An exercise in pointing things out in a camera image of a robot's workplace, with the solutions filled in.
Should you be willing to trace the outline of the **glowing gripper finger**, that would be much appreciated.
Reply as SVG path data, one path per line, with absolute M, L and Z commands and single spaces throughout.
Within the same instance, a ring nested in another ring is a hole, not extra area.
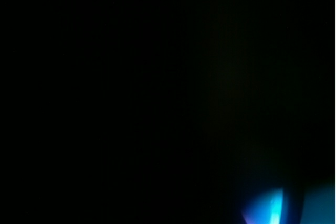
M 274 189 L 252 199 L 241 214 L 245 223 L 335 223 L 335 189 Z

